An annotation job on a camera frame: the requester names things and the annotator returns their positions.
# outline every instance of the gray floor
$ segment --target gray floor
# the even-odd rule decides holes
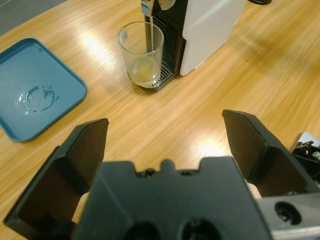
[[[0,0],[0,36],[66,0]]]

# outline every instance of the coffee machine drip tray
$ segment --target coffee machine drip tray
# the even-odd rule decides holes
[[[157,92],[169,83],[176,75],[177,74],[174,74],[168,67],[166,67],[166,65],[164,65],[164,63],[162,63],[159,79],[155,83],[151,84],[149,88],[144,89]]]

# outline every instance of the black device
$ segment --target black device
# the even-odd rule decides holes
[[[77,126],[4,224],[29,240],[318,239],[317,182],[254,115],[222,115],[236,162],[207,157],[198,169],[186,170],[170,160],[160,171],[143,172],[129,161],[101,163],[108,120]],[[262,199],[252,197],[243,177]],[[79,199],[88,191],[75,224]]]

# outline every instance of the wooden table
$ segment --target wooden table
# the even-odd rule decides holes
[[[0,129],[0,219],[47,156],[72,129],[108,118],[104,161],[136,169],[197,168],[230,154],[223,109],[256,115],[287,148],[299,133],[320,138],[320,2],[248,2],[229,41],[185,77],[150,94],[128,79],[119,29],[142,20],[140,2],[68,0],[0,37],[0,52],[39,39],[87,84],[85,100],[36,139],[20,143]],[[0,225],[0,240],[23,239]]]

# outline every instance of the coffee machine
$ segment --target coffee machine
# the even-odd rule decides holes
[[[178,74],[199,67],[229,38],[246,0],[141,0],[145,20],[164,35],[158,91]]]

